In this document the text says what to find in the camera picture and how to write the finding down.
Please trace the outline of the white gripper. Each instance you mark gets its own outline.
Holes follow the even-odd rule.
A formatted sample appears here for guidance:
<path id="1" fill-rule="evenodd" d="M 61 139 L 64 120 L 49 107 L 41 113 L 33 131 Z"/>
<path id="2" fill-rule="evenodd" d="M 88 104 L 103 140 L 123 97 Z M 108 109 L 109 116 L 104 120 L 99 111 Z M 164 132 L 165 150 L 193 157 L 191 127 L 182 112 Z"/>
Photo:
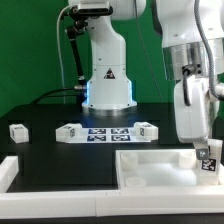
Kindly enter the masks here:
<path id="1" fill-rule="evenodd" d="M 176 132 L 182 143 L 193 143 L 198 160 L 209 158 L 209 88 L 207 78 L 184 75 L 174 88 Z"/>

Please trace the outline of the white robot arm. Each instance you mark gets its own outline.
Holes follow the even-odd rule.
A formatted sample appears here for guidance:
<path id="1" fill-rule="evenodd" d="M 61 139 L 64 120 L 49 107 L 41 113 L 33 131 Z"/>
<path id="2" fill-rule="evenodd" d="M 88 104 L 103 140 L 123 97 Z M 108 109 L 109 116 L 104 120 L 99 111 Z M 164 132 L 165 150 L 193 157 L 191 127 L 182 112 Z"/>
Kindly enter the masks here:
<path id="1" fill-rule="evenodd" d="M 68 0 L 77 33 L 87 31 L 93 73 L 83 107 L 100 113 L 136 106 L 126 76 L 126 43 L 113 20 L 141 15 L 146 0 Z M 224 0 L 153 0 L 154 29 L 162 36 L 166 75 L 177 82 L 174 110 L 177 136 L 191 143 L 199 160 L 211 156 L 213 104 L 224 99 Z"/>

